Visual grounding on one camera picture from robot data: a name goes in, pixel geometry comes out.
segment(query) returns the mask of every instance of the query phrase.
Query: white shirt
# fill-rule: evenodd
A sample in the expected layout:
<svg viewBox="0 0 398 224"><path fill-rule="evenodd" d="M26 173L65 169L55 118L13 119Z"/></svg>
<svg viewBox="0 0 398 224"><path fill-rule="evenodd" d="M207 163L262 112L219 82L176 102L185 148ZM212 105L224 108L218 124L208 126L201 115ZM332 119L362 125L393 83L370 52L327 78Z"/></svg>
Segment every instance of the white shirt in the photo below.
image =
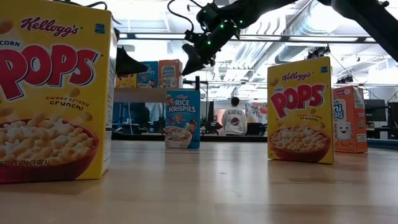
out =
<svg viewBox="0 0 398 224"><path fill-rule="evenodd" d="M246 115L236 107L226 110L221 122L223 123L225 134L244 136L248 130Z"/></svg>

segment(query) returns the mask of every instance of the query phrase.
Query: black cable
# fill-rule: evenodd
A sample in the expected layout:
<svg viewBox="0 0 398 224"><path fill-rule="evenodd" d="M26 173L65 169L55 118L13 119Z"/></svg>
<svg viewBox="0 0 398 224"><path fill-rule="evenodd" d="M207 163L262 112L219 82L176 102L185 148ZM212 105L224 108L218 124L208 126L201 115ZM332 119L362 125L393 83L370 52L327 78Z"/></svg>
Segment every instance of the black cable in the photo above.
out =
<svg viewBox="0 0 398 224"><path fill-rule="evenodd" d="M203 8L203 6L199 5L199 3L195 2L194 0L189 0L189 1L191 1L192 3L194 3L195 5L197 5L198 7Z"/></svg>
<svg viewBox="0 0 398 224"><path fill-rule="evenodd" d="M169 3L167 3L167 9L169 10L169 12L170 12L171 14L173 14L173 15L179 17L179 18L185 19L185 20L187 20L189 23L191 23L191 32L193 32L193 28L194 28L193 22L192 22L189 18L187 18L187 17L185 17L185 16L182 16L182 15L180 15L180 14L177 14L177 13L173 12L173 11L170 9L170 5L171 5L174 1L175 1L175 0L171 0L171 1L169 1Z"/></svg>
<svg viewBox="0 0 398 224"><path fill-rule="evenodd" d="M62 2L62 3L65 3L65 4L71 4L71 5L74 5L74 6L82 6L81 4L78 4L78 3L75 3L75 2L71 2L70 0L64 0L64 1L62 1L62 0L53 0L53 1L55 1L55 2ZM100 4L103 4L103 5L105 6L104 10L108 10L108 5L106 4L106 2L103 2L103 1L94 2L93 4L89 4L89 5L83 6L83 7L95 7L95 6L98 6L98 5L100 5ZM115 22L115 23L121 25L121 23L120 23L119 21L117 21L117 20L113 17L113 15L111 16L111 18L112 18L112 21L113 21L113 22Z"/></svg>

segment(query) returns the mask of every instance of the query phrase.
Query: computer monitor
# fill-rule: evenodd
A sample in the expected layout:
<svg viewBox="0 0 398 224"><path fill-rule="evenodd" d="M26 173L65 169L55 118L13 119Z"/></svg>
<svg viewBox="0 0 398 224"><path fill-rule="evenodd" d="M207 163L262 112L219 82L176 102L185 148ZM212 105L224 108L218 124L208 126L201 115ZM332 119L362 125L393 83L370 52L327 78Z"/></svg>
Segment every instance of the computer monitor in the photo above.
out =
<svg viewBox="0 0 398 224"><path fill-rule="evenodd" d="M366 121L387 121L384 100L365 100Z"/></svg>

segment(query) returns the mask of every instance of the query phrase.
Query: yellow cereal box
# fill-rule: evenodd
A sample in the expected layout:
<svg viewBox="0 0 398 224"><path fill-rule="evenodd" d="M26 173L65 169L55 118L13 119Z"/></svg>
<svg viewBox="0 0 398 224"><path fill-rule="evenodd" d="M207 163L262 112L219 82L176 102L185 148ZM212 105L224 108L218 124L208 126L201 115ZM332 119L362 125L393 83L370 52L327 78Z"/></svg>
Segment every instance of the yellow cereal box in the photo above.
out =
<svg viewBox="0 0 398 224"><path fill-rule="evenodd" d="M137 75L120 75L116 78L116 87L120 88L136 88L137 87Z"/></svg>
<svg viewBox="0 0 398 224"><path fill-rule="evenodd" d="M116 42L109 11L2 2L0 183L101 178Z"/></svg>
<svg viewBox="0 0 398 224"><path fill-rule="evenodd" d="M333 163L329 57L268 68L268 158Z"/></svg>

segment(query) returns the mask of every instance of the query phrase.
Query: blue cereal box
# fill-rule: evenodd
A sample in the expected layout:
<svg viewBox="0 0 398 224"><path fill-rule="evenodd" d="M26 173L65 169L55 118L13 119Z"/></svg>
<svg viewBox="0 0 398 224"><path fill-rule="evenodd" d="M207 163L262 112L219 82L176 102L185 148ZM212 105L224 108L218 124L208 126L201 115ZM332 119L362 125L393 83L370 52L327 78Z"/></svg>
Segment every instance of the blue cereal box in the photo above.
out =
<svg viewBox="0 0 398 224"><path fill-rule="evenodd" d="M159 63L141 62L148 67L148 71L137 74L137 88L157 88L159 86Z"/></svg>
<svg viewBox="0 0 398 224"><path fill-rule="evenodd" d="M167 91L165 143L166 148L199 148L200 91Z"/></svg>

